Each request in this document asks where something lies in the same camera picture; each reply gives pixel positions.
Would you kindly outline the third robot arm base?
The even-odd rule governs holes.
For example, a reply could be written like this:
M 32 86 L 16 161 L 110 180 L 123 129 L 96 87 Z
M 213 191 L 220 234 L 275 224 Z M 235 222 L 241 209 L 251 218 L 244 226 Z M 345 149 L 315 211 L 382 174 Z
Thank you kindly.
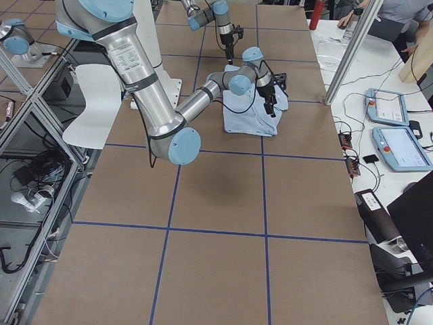
M 18 68 L 42 68 L 58 49 L 36 42 L 19 18 L 1 21 L 1 44 L 13 54 L 12 62 Z

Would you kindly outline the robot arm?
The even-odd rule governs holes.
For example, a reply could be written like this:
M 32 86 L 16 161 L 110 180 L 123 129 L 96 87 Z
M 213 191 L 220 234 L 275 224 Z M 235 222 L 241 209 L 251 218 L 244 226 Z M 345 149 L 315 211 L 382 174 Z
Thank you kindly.
M 134 1 L 56 1 L 58 32 L 64 36 L 102 46 L 126 91 L 141 113 L 149 151 L 174 165 L 186 165 L 199 154 L 201 138 L 189 123 L 222 92 L 243 95 L 255 87 L 264 99 L 268 115 L 274 116 L 275 79 L 258 47 L 242 54 L 234 71 L 214 72 L 177 108 L 169 100 L 156 67 L 137 35 L 139 26 Z
M 198 30 L 214 22 L 216 43 L 225 53 L 228 64 L 233 64 L 234 47 L 243 38 L 244 29 L 231 22 L 229 6 L 226 1 L 205 1 L 206 7 L 201 9 L 194 1 L 181 0 L 187 14 L 190 29 Z

